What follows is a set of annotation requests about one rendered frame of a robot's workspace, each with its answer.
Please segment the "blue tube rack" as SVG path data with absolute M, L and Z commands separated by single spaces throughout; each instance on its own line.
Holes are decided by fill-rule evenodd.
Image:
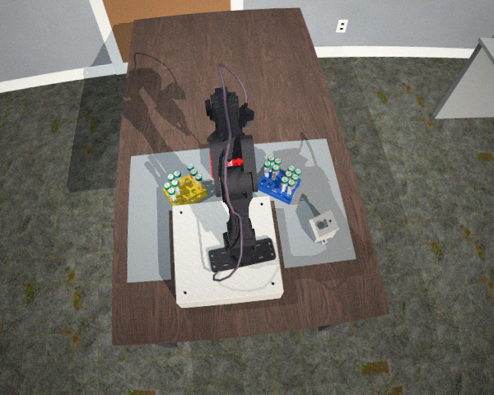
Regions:
M 288 195 L 287 194 L 287 189 L 288 189 L 288 186 L 286 186 L 286 190 L 285 192 L 282 192 L 281 191 L 281 186 L 282 186 L 282 182 L 281 182 L 281 179 L 282 179 L 282 176 L 280 175 L 284 175 L 285 176 L 285 173 L 284 171 L 282 170 L 279 170 L 279 174 L 277 174 L 276 176 L 276 179 L 275 180 L 271 180 L 272 178 L 272 173 L 273 172 L 269 172 L 269 177 L 265 177 L 264 176 L 264 173 L 261 177 L 261 179 L 259 180 L 258 182 L 258 187 L 259 187 L 259 191 L 263 192 L 263 193 L 266 193 L 280 201 L 283 201 L 287 204 L 290 204 L 291 203 L 291 200 L 293 199 L 293 196 L 298 188 L 298 185 L 299 185 L 299 182 L 301 181 L 301 179 L 298 180 L 298 183 L 296 184 L 296 187 L 294 189 L 292 189 L 292 193 L 291 195 Z M 262 181 L 262 182 L 261 182 Z M 289 198 L 289 199 L 288 199 Z

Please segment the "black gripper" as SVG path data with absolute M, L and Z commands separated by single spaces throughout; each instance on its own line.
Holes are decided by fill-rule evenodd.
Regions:
M 214 132 L 213 132 L 213 133 L 212 133 L 212 134 L 211 134 L 211 135 L 207 138 L 207 142 L 208 142 L 209 140 L 216 139 L 216 135 L 217 135 L 217 132 L 216 132 L 216 131 L 214 131 Z M 227 160 L 227 161 L 228 161 L 228 162 L 231 162 L 231 161 L 232 161 L 232 159 L 231 159 L 231 160 Z

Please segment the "grey flat mat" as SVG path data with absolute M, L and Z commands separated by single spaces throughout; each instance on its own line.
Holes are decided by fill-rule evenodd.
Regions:
M 222 201 L 212 178 L 209 148 L 131 156 L 128 196 L 127 283 L 171 280 L 170 217 L 172 206 L 163 190 L 176 170 L 189 175 L 193 163 L 202 175 L 207 197 L 201 202 Z M 254 144 L 258 182 L 264 161 L 280 158 L 280 170 L 301 169 L 300 186 L 290 204 L 261 191 L 253 198 L 274 201 L 284 268 L 356 259 L 338 180 L 326 139 Z M 327 244 L 314 243 L 308 221 L 331 210 L 338 224 Z

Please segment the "yellow rack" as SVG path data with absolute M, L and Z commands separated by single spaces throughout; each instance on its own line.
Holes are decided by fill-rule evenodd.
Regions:
M 185 182 L 185 180 L 187 183 Z M 166 192 L 165 188 L 163 188 L 166 196 L 169 198 L 171 205 L 172 206 L 178 206 L 178 205 L 185 205 L 185 204 L 194 204 L 198 202 L 199 200 L 207 197 L 207 190 L 204 188 L 199 190 L 198 185 L 194 183 L 193 179 L 190 178 L 190 175 L 187 175 L 182 178 L 183 185 L 179 186 L 180 194 L 175 194 L 177 203 L 173 203 L 172 199 L 169 197 L 168 193 Z M 183 191 L 182 191 L 183 189 Z M 196 192 L 197 191 L 197 192 Z M 186 196 L 185 196 L 186 195 Z

